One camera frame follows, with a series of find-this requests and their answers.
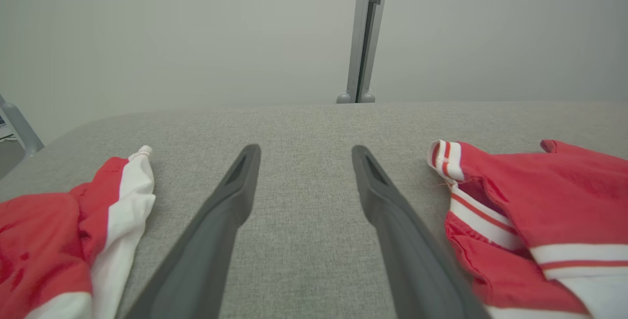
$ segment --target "white wall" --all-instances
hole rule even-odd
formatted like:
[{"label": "white wall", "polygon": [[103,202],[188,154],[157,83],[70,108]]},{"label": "white wall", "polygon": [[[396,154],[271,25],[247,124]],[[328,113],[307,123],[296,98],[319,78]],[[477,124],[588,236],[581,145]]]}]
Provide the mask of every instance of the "white wall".
[{"label": "white wall", "polygon": [[377,102],[628,99],[628,0],[386,0]]},{"label": "white wall", "polygon": [[47,144],[106,116],[332,104],[355,0],[0,0],[0,94]]}]

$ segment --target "floor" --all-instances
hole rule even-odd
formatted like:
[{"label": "floor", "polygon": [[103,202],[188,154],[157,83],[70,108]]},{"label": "floor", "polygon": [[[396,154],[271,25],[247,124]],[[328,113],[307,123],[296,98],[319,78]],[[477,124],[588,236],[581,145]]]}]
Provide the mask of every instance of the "floor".
[{"label": "floor", "polygon": [[24,149],[19,142],[0,142],[0,180],[20,162],[23,156]]}]

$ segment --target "gray tablecloth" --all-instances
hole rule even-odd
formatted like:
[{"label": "gray tablecloth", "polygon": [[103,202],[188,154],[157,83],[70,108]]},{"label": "gray tablecloth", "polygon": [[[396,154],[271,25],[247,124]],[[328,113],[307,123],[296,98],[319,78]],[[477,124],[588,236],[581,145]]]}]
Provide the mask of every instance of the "gray tablecloth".
[{"label": "gray tablecloth", "polygon": [[374,229],[361,210],[350,149],[366,145],[439,243],[448,190],[426,164],[433,140],[489,153],[542,151],[543,138],[628,158],[623,103],[423,103],[159,111],[84,125],[0,184],[0,201],[68,191],[111,156],[153,148],[157,200],[139,243],[123,316],[240,149],[262,148],[258,189],[239,230],[223,318],[392,318]]}]

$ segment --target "red and white garment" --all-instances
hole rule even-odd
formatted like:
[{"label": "red and white garment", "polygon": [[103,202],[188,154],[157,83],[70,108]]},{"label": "red and white garment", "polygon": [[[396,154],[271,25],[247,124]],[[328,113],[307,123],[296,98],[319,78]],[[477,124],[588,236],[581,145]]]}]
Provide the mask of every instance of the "red and white garment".
[{"label": "red and white garment", "polygon": [[554,140],[491,155],[438,140],[446,234],[495,318],[628,317],[628,161]]},{"label": "red and white garment", "polygon": [[0,318],[113,319],[155,201],[144,146],[70,192],[0,203]]}]

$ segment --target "gray fabric surface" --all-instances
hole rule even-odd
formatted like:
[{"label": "gray fabric surface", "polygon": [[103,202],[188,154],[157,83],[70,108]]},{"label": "gray fabric surface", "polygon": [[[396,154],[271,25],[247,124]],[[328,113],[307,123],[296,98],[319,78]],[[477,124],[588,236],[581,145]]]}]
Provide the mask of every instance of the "gray fabric surface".
[{"label": "gray fabric surface", "polygon": [[543,138],[628,158],[628,108],[604,103],[423,103],[160,111],[108,118],[54,141],[0,184],[0,201],[68,191],[110,156],[153,148],[157,200],[118,316],[246,144],[262,148],[253,212],[238,232],[223,318],[393,318],[350,149],[366,145],[450,253],[448,191],[425,161],[433,140],[490,153],[540,152]]}]

